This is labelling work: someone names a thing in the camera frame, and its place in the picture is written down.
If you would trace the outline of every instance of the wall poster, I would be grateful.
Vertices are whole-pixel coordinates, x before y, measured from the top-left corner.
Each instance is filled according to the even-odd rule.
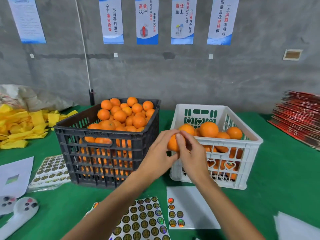
[[[99,0],[104,44],[123,44],[121,0]]]
[[[239,0],[213,0],[207,44],[230,45]]]
[[[45,44],[35,0],[8,0],[14,22],[23,44]]]
[[[136,0],[137,44],[158,44],[159,0]]]
[[[197,0],[172,0],[171,44],[193,44]]]

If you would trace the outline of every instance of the red paper stack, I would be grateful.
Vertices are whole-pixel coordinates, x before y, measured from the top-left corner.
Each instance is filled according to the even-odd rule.
[[[320,150],[320,96],[305,92],[284,93],[269,123],[293,138]]]

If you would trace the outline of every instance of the green table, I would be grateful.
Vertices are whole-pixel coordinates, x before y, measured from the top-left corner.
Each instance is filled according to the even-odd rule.
[[[82,111],[87,107],[77,106]],[[170,129],[174,111],[160,111],[159,130]],[[226,195],[257,227],[266,239],[277,239],[273,216],[278,211],[297,217],[320,228],[318,211],[320,197],[319,153],[281,132],[257,113],[238,116],[264,140],[256,156],[246,190],[223,188]],[[34,156],[31,179],[43,159],[60,154],[53,131],[43,139],[30,140],[26,148],[1,150],[0,165]],[[157,196],[168,226],[167,186],[192,184],[172,181],[167,172],[156,180],[141,198]],[[28,193],[40,203],[38,213],[8,239],[59,240],[90,210],[94,202],[102,201],[111,190],[82,187],[66,183],[55,190]],[[0,227],[11,217],[0,219]],[[221,230],[169,230],[173,240],[223,239]]]

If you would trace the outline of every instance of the white plastic crate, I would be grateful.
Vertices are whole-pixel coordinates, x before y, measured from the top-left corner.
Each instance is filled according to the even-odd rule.
[[[263,139],[250,129],[229,107],[220,105],[177,104],[171,129],[178,129],[183,124],[190,124],[194,128],[198,128],[206,121],[216,123],[220,132],[225,132],[232,126],[242,130],[242,140],[209,137],[195,138],[202,145],[212,146],[211,152],[207,152],[208,171],[212,179],[221,187],[246,189],[254,158]],[[228,147],[228,152],[213,152],[214,146]],[[170,177],[175,181],[191,182],[183,170],[181,159],[171,167]]]

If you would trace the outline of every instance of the black plastic crate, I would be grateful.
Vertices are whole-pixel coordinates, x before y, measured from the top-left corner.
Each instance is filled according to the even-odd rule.
[[[127,102],[127,98],[118,99]],[[138,169],[159,134],[161,100],[138,99],[139,104],[145,101],[151,101],[155,111],[142,132],[87,129],[88,125],[100,122],[97,116],[100,104],[54,126],[73,183],[114,189]],[[109,138],[112,144],[88,143],[85,136]]]

